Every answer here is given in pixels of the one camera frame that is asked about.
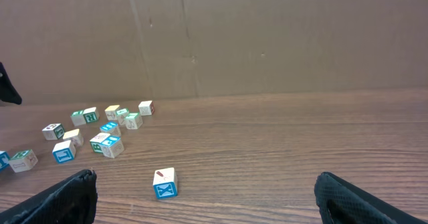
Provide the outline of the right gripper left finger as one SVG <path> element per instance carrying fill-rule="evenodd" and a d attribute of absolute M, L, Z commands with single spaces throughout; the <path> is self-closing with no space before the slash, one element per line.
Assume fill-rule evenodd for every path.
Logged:
<path fill-rule="evenodd" d="M 96 173 L 84 169 L 28 200 L 1 212 L 1 222 L 93 223 L 98 193 Z"/>

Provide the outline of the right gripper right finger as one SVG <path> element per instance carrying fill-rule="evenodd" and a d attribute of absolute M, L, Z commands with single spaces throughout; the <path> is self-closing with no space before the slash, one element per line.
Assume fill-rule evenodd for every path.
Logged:
<path fill-rule="evenodd" d="M 323 224 L 426 224 L 329 172 L 317 177 L 314 194 Z"/>

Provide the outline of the blue top letter block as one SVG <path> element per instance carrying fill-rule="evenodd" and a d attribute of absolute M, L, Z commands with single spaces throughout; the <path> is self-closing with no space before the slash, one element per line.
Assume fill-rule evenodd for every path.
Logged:
<path fill-rule="evenodd" d="M 9 166 L 9 155 L 6 151 L 0 151 L 0 171 L 6 169 Z"/>

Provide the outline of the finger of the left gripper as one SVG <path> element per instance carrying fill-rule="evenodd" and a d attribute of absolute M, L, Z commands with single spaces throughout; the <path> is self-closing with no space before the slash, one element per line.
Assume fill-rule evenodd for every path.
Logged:
<path fill-rule="evenodd" d="M 9 79 L 9 76 L 7 75 L 7 72 L 2 63 L 0 63 L 0 72 L 1 101 L 17 105 L 22 104 L 22 98 L 17 90 L 13 87 L 13 84 L 11 83 L 11 80 Z"/>

